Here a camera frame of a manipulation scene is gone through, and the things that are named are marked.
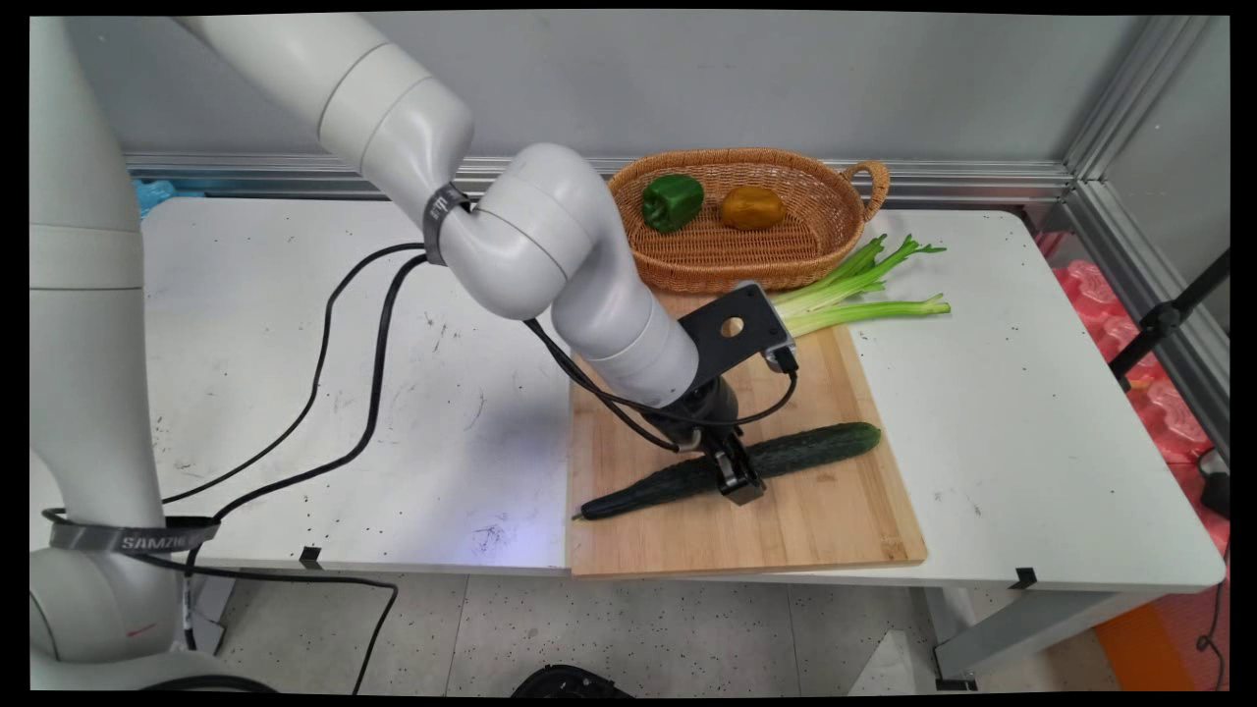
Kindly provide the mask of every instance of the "speckled floor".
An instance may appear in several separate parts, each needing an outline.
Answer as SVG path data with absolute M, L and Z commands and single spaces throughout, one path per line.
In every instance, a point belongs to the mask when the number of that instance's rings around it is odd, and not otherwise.
M 401 589 L 363 693 L 505 697 L 567 663 L 636 697 L 846 694 L 887 630 L 928 664 L 918 590 L 701 581 L 387 575 Z M 973 593 L 980 616 L 1011 600 Z M 238 582 L 219 655 L 277 689 L 348 692 L 386 600 L 363 586 Z M 997 672 L 983 692 L 1116 689 L 1087 632 Z

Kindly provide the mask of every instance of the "gray wall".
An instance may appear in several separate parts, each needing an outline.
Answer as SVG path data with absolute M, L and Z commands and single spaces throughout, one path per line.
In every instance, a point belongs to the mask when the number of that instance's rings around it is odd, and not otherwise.
M 1141 19 L 769 10 L 368 15 L 454 88 L 471 153 L 771 146 L 818 157 L 1060 159 Z M 321 152 L 163 18 L 75 18 L 124 150 Z
M 1231 244 L 1231 20 L 1213 18 L 1105 172 L 1148 238 L 1190 281 Z M 1231 328 L 1231 282 L 1205 302 Z

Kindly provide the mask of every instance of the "white robotic arm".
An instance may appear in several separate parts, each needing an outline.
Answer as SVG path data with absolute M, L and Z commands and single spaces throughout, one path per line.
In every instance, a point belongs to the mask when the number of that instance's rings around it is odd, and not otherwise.
M 695 416 L 719 409 L 724 416 L 713 419 L 723 420 L 733 419 L 732 403 L 737 416 L 732 391 L 714 381 L 700 396 L 705 408 L 683 405 L 694 404 L 683 396 L 700 376 L 699 347 L 641 282 L 611 194 L 579 155 L 527 147 L 475 209 L 437 219 L 442 209 L 434 208 L 450 194 L 471 141 L 470 111 L 365 19 L 177 21 L 422 224 L 432 259 L 486 309 L 530 320 L 552 308 L 558 333 L 626 399 Z M 72 521 L 158 528 L 134 198 L 62 21 L 35 18 L 30 31 L 31 448 L 57 478 Z M 686 424 L 665 431 L 689 439 Z M 205 673 L 201 662 L 212 660 L 158 655 L 177 623 L 177 576 L 168 570 L 52 548 L 31 554 L 30 570 L 35 686 L 141 687 Z M 113 662 L 118 671 L 97 669 Z
M 471 142 L 468 107 L 358 15 L 178 18 L 314 130 L 415 223 Z M 659 406 L 694 381 L 698 351 L 637 276 L 606 184 L 558 145 L 523 150 L 478 208 L 427 237 L 486 309 L 554 327 L 606 384 Z

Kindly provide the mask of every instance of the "green bell pepper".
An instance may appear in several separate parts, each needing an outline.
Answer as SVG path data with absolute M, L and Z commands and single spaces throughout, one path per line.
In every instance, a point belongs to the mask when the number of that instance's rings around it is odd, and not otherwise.
M 689 175 L 661 176 L 641 194 L 641 216 L 660 233 L 680 229 L 701 209 L 703 185 Z

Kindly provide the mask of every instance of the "celery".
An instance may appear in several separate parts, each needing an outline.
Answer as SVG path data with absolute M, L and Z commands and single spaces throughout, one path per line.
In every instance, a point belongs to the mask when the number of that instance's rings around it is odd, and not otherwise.
M 825 276 L 818 282 L 804 287 L 794 293 L 787 293 L 784 296 L 778 296 L 773 299 L 773 306 L 777 307 L 777 313 L 781 315 L 782 320 L 786 320 L 786 325 L 789 326 L 789 318 L 804 315 L 807 312 L 816 312 L 825 307 L 832 307 L 842 302 L 843 299 L 860 294 L 861 292 L 874 292 L 881 289 L 884 283 L 881 282 L 886 273 L 891 270 L 895 265 L 903 263 L 909 255 L 914 253 L 941 253 L 947 248 L 936 248 L 934 245 L 921 245 L 913 240 L 911 234 L 904 238 L 904 244 L 900 245 L 894 253 L 887 255 L 880 263 L 871 263 L 872 258 L 876 257 L 877 252 L 881 249 L 880 239 L 885 237 L 879 237 L 869 245 L 861 248 L 855 255 L 847 258 L 842 264 L 837 267 L 835 272 L 843 270 L 847 263 L 852 263 L 846 270 L 846 274 L 840 274 L 833 277 L 833 273 Z
M 885 234 L 872 239 L 820 281 L 773 298 L 773 306 L 792 336 L 803 336 L 820 328 L 861 320 L 924 317 L 952 311 L 950 304 L 940 302 L 943 294 L 924 302 L 869 302 L 840 306 L 845 299 L 862 292 L 885 289 L 886 274 L 909 255 L 947 250 L 929 244 L 921 245 L 909 234 L 904 238 L 903 245 L 879 263 L 876 258 L 884 250 L 885 239 Z
M 945 315 L 952 311 L 952 306 L 947 302 L 939 302 L 941 297 L 943 293 L 939 293 L 924 302 L 869 302 L 864 304 L 828 307 L 818 312 L 793 316 L 786 320 L 786 328 L 789 330 L 791 336 L 797 338 L 816 330 L 859 322 L 861 320 Z

